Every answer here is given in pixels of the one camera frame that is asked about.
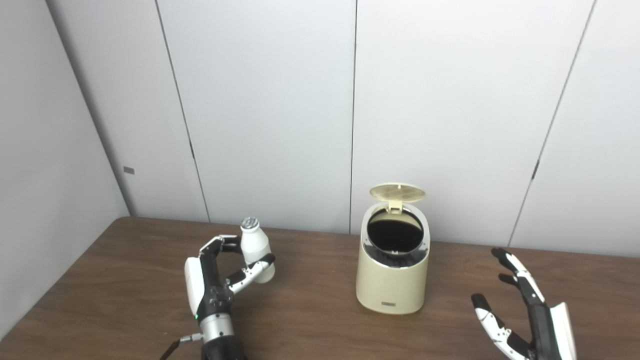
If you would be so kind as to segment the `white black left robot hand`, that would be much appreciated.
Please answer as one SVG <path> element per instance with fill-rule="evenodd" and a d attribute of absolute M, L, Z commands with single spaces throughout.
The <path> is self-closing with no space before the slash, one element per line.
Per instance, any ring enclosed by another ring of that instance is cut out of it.
<path fill-rule="evenodd" d="M 275 255 L 268 251 L 256 261 L 222 279 L 217 262 L 220 253 L 242 255 L 242 237 L 217 235 L 199 249 L 198 256 L 185 260 L 184 274 L 189 307 L 199 323 L 211 315 L 230 313 L 235 295 L 252 283 L 258 282 L 259 276 L 275 268 Z"/>

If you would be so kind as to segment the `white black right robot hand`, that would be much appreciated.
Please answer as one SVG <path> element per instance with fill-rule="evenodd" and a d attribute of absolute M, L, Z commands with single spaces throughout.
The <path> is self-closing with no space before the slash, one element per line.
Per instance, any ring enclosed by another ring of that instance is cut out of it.
<path fill-rule="evenodd" d="M 516 287 L 526 305 L 532 339 L 526 341 L 496 315 L 481 293 L 471 295 L 475 314 L 494 346 L 510 360 L 576 360 L 576 345 L 569 308 L 562 301 L 549 306 L 534 276 L 517 256 L 501 247 L 491 254 L 512 275 L 499 274 L 505 284 Z"/>

